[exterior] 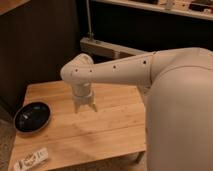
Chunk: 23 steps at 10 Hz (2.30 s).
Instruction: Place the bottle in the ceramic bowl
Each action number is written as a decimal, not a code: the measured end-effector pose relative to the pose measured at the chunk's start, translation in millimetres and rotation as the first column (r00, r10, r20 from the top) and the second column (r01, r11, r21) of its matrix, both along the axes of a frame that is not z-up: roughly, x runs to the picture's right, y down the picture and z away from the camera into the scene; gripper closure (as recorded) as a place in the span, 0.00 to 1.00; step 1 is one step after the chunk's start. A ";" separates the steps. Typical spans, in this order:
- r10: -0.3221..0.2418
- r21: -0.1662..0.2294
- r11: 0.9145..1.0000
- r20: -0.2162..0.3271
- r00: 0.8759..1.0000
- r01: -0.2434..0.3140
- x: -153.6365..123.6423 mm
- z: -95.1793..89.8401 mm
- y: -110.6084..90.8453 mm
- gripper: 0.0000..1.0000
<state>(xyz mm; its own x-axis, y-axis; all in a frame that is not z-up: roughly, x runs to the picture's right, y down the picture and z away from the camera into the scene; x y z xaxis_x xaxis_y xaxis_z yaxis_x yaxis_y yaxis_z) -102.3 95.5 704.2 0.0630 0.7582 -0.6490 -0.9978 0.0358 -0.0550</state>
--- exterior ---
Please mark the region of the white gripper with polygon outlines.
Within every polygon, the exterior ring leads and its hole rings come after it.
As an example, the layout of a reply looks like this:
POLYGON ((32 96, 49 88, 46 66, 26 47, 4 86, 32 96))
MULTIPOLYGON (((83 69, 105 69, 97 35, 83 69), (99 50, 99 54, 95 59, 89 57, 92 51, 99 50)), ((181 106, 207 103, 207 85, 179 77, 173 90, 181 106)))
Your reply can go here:
POLYGON ((91 108, 97 112, 97 107, 96 104, 93 103, 94 102, 94 93, 90 92, 87 95, 83 95, 83 96, 77 96, 77 95, 73 95, 72 96, 73 101, 74 101, 74 112, 77 114, 79 111, 80 106, 79 105, 89 105, 91 104, 91 108))

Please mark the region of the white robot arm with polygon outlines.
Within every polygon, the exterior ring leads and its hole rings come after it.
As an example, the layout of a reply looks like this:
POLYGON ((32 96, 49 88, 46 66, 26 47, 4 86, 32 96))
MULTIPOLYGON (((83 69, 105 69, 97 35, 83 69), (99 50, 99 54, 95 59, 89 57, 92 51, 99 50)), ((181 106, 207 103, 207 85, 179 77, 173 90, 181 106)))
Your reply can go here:
POLYGON ((96 64, 81 53, 60 71, 76 105, 93 83, 135 85, 147 97, 147 171, 213 171, 213 51, 161 50, 96 64))

